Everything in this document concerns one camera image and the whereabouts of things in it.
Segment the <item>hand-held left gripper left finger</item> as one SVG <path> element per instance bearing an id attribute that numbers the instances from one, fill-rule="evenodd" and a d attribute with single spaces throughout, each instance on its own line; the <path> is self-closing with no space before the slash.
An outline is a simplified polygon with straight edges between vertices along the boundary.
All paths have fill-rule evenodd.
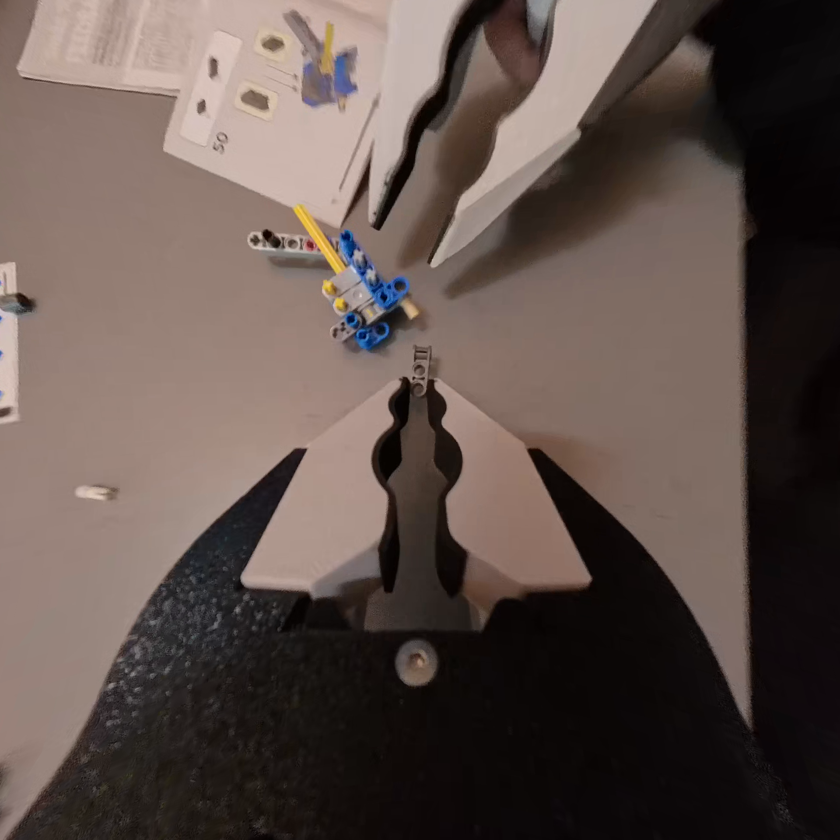
<path id="1" fill-rule="evenodd" d="M 400 540 L 387 480 L 402 462 L 409 396 L 406 378 L 390 381 L 306 446 L 244 587 L 312 600 L 393 590 Z"/>

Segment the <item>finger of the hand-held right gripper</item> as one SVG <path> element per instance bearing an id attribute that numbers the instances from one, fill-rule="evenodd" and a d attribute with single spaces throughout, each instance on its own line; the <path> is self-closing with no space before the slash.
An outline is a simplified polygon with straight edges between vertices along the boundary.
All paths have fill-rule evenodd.
<path id="1" fill-rule="evenodd" d="M 540 77 L 499 122 L 486 167 L 459 198 L 429 265 L 440 266 L 503 215 L 716 4 L 526 2 Z"/>
<path id="2" fill-rule="evenodd" d="M 387 20 L 370 167 L 369 220 L 384 227 L 429 124 L 443 110 L 470 1 L 394 1 Z"/>

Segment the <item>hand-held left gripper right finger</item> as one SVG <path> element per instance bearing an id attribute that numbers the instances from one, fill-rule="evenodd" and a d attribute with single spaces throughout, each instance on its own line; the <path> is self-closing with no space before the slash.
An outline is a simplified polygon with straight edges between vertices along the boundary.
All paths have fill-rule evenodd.
<path id="1" fill-rule="evenodd" d="M 445 478 L 435 530 L 444 591 L 502 601 L 587 588 L 592 577 L 528 447 L 441 380 L 426 403 Z"/>

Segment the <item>blue grey lego sub-assembly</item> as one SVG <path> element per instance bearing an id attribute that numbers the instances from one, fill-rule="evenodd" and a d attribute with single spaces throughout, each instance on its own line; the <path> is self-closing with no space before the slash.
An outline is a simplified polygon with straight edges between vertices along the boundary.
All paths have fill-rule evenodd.
<path id="1" fill-rule="evenodd" d="M 349 229 L 328 236 L 305 206 L 298 204 L 293 211 L 305 234 L 263 228 L 251 231 L 247 244 L 279 266 L 329 269 L 321 294 L 334 313 L 333 341 L 354 341 L 372 352 L 389 339 L 398 313 L 408 321 L 420 317 L 409 280 L 383 275 Z"/>

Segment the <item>lego instruction booklet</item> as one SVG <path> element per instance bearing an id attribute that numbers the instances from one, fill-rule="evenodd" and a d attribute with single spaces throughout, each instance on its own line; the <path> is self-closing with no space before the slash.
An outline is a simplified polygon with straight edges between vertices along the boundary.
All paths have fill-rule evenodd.
<path id="1" fill-rule="evenodd" d="M 338 227 L 369 164 L 391 2 L 205 2 L 164 151 Z"/>

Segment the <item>lego sticker sheet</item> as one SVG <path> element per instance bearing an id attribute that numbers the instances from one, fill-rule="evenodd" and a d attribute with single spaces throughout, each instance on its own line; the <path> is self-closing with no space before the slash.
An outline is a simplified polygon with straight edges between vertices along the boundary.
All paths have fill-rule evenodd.
<path id="1" fill-rule="evenodd" d="M 1 296 L 18 291 L 16 264 L 1 265 Z M 1 424 L 19 419 L 18 321 L 10 311 L 1 310 Z"/>

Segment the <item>person's right hand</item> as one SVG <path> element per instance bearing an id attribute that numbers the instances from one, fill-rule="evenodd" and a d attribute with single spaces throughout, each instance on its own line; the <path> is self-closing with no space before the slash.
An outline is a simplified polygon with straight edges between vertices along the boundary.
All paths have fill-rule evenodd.
<path id="1" fill-rule="evenodd" d="M 501 2 L 483 29 L 501 71 L 520 87 L 532 87 L 541 72 L 541 59 L 540 47 L 532 41 L 527 27 L 527 2 Z"/>

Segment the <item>feedback leaflet with minifigure print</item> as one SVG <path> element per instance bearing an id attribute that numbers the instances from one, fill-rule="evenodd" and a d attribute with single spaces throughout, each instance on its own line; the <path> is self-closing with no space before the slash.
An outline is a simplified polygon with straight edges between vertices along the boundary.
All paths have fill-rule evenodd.
<path id="1" fill-rule="evenodd" d="M 175 97 L 204 1 L 38 1 L 18 74 Z"/>

